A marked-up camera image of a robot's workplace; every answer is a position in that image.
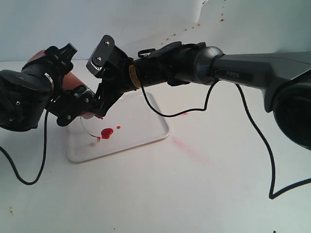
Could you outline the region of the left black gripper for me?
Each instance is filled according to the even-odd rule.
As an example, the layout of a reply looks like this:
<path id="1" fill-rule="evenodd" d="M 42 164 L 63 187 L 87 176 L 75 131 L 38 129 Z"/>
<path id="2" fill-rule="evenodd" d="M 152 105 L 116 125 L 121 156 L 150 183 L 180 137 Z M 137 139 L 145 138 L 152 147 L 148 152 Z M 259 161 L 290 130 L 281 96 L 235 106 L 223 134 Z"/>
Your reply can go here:
<path id="1" fill-rule="evenodd" d="M 50 46 L 45 50 L 45 55 L 61 75 L 65 76 L 73 69 L 72 59 L 76 52 L 77 49 L 68 43 L 60 49 Z M 58 126 L 68 126 L 82 111 L 93 113 L 91 105 L 95 94 L 87 85 L 65 90 L 62 84 L 52 103 L 47 107 L 47 111 L 57 117 Z"/>

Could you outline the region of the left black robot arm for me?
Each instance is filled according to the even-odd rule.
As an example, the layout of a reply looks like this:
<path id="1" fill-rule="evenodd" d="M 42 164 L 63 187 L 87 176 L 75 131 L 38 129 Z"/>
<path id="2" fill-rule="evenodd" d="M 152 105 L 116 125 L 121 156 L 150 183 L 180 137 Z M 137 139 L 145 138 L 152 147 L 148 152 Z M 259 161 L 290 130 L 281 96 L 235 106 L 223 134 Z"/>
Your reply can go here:
<path id="1" fill-rule="evenodd" d="M 0 72 L 0 126 L 14 132 L 35 129 L 44 110 L 57 117 L 59 126 L 91 111 L 94 93 L 85 85 L 72 90 L 63 80 L 73 69 L 77 52 L 72 44 L 51 46 L 44 55 L 26 63 L 20 72 Z"/>

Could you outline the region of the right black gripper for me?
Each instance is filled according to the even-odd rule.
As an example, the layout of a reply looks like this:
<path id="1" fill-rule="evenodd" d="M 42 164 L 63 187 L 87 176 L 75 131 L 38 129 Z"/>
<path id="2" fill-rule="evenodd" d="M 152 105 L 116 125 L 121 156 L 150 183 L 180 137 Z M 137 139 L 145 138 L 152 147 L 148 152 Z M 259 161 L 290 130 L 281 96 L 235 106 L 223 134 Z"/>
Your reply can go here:
<path id="1" fill-rule="evenodd" d="M 99 83 L 94 96 L 93 110 L 95 115 L 104 117 L 112 105 L 126 92 L 133 90 L 129 81 L 128 68 L 133 64 L 133 59 L 124 51 L 114 48 L 112 55 L 105 64 L 104 70 L 97 76 L 102 81 Z"/>

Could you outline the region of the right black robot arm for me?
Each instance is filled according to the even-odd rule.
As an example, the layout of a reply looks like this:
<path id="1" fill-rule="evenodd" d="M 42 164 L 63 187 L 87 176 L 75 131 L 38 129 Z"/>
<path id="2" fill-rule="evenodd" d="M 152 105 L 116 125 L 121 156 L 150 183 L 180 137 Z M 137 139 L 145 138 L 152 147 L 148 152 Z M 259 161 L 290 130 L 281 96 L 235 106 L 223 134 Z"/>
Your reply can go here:
<path id="1" fill-rule="evenodd" d="M 264 109 L 296 144 L 311 147 L 311 54 L 283 52 L 226 55 L 204 42 L 170 43 L 133 59 L 114 45 L 98 45 L 87 69 L 102 80 L 99 107 L 105 115 L 123 93 L 167 83 L 212 85 L 227 81 L 261 90 Z"/>

